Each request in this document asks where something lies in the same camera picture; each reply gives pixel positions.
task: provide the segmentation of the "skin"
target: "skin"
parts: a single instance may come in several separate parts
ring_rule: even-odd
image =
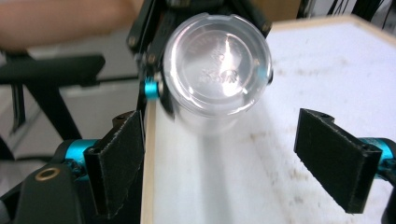
[[[23,51],[131,26],[143,0],[11,0],[0,4],[0,49]]]

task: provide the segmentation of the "clear plastic container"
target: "clear plastic container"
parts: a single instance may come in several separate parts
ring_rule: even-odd
[[[265,38],[238,16],[194,16],[177,27],[163,57],[177,118],[195,131],[229,128],[272,78]]]

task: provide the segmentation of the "white table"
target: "white table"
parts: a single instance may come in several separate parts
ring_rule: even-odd
[[[190,133],[148,106],[142,223],[380,223],[388,182],[346,214],[293,149],[300,108],[396,140],[396,40],[339,17],[276,23],[268,43],[274,82],[227,133]]]

